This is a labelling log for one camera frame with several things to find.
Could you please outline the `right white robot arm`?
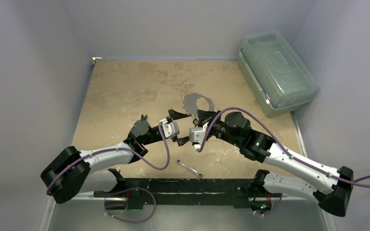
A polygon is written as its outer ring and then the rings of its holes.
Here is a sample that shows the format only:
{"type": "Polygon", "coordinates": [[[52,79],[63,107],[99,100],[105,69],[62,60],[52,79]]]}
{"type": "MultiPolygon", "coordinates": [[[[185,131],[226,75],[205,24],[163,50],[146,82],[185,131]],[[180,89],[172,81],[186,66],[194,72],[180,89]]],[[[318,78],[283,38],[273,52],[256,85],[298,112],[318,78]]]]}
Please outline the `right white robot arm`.
{"type": "Polygon", "coordinates": [[[219,112],[198,111],[190,128],[190,141],[197,151],[210,137],[216,137],[238,147],[247,159],[278,167],[293,174],[282,176],[267,170],[259,170],[251,183],[252,192],[282,193],[313,201],[324,211],[344,217],[347,212],[353,179],[353,171],[347,167],[335,168],[317,163],[289,150],[262,132],[252,129],[251,122],[241,112],[231,112],[220,120],[219,112]]]}

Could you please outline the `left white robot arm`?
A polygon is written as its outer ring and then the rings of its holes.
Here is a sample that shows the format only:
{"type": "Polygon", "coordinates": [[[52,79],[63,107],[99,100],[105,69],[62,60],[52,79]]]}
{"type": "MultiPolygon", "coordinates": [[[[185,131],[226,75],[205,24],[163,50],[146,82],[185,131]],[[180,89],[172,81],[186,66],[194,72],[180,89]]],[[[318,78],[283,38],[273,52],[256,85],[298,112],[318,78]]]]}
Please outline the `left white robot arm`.
{"type": "Polygon", "coordinates": [[[147,120],[147,115],[141,115],[132,126],[127,138],[118,144],[96,150],[66,147],[40,174],[41,180],[47,187],[46,194],[52,196],[59,204],[65,203],[81,191],[90,174],[139,160],[153,169],[166,169],[170,159],[167,159],[163,167],[153,165],[144,158],[148,153],[145,146],[160,141],[167,146],[168,139],[182,145],[183,142],[178,138],[180,130],[177,120],[189,116],[170,109],[168,116],[152,127],[147,120]]]}

